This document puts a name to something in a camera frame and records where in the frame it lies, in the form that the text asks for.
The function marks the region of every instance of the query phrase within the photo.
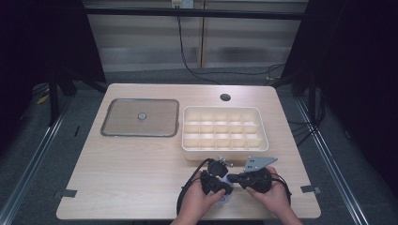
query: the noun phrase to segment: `black tape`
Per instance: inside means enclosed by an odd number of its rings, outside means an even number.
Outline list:
[[[319,193],[322,192],[321,189],[320,189],[319,187],[313,187],[313,186],[311,186],[311,185],[309,185],[309,186],[302,186],[302,187],[300,187],[300,188],[301,188],[301,191],[302,191],[303,193],[313,192],[313,193],[315,193],[315,194],[319,194]]]
[[[74,198],[76,196],[76,193],[77,190],[70,190],[70,189],[64,189],[62,191],[57,190],[53,195],[53,197],[56,199],[62,199],[62,197]]]

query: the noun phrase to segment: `wooden table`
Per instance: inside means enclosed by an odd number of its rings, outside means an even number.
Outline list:
[[[231,100],[223,101],[221,94]],[[176,99],[177,134],[171,138],[106,137],[100,129],[115,98]],[[61,219],[173,219],[176,199],[200,161],[184,158],[181,146],[183,110],[189,106],[255,107],[262,116],[269,149],[265,157],[292,192],[292,207],[299,218],[317,218],[320,209],[284,116],[276,91],[265,86],[112,84],[69,180],[75,197],[63,197],[56,212]],[[230,173],[241,173],[246,158],[234,162]],[[235,185],[229,202],[213,205],[204,219],[273,218],[246,190]]]

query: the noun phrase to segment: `wall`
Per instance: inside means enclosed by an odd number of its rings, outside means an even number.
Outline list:
[[[169,0],[85,0],[84,3],[87,6],[171,7]],[[306,5],[305,0],[194,1],[194,8],[278,12],[303,12]],[[175,17],[88,17],[105,72],[184,67]],[[286,61],[298,28],[297,21],[181,18],[183,52],[190,68],[265,67]]]

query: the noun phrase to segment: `white egg tray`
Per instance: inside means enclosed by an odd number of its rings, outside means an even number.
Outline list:
[[[189,160],[246,160],[267,151],[268,140],[256,108],[194,106],[184,110],[182,147]]]

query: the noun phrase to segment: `gray floor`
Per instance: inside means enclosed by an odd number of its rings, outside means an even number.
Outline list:
[[[263,85],[269,81],[267,68],[212,68],[202,71],[227,72],[222,74],[198,75],[222,84]],[[254,73],[265,71],[260,75]],[[275,70],[270,77],[280,73]],[[208,83],[192,76],[186,69],[152,70],[137,72],[107,73],[108,83]],[[24,195],[12,224],[168,224],[170,221],[64,221],[56,218],[56,208],[60,199],[54,194],[65,189],[74,165],[83,148],[89,129],[100,106],[103,94],[84,84],[77,83],[78,92],[70,100],[62,125],[58,129],[50,148],[38,167],[29,189]],[[293,135],[299,143],[308,133],[308,129],[297,122],[304,122],[299,111],[297,98],[292,97],[290,86],[277,89],[287,120]],[[20,177],[30,159],[35,154],[41,138],[47,131],[50,107],[49,101],[36,104],[39,95],[34,96],[29,109],[22,120],[17,138],[0,160],[0,206],[8,203]],[[61,96],[61,104],[68,102]],[[332,159],[340,168],[345,181],[352,190],[369,224],[395,224],[398,221],[398,203],[384,184],[380,176],[368,165],[355,141],[345,136],[344,126],[340,124],[331,109],[326,106],[322,133]],[[321,189],[317,194],[322,210],[317,219],[303,219],[304,224],[355,224],[347,209],[346,202],[329,173],[324,159],[319,153],[313,137],[303,142],[298,150],[310,177],[311,183]],[[201,224],[279,224],[277,220],[267,221],[205,221]]]

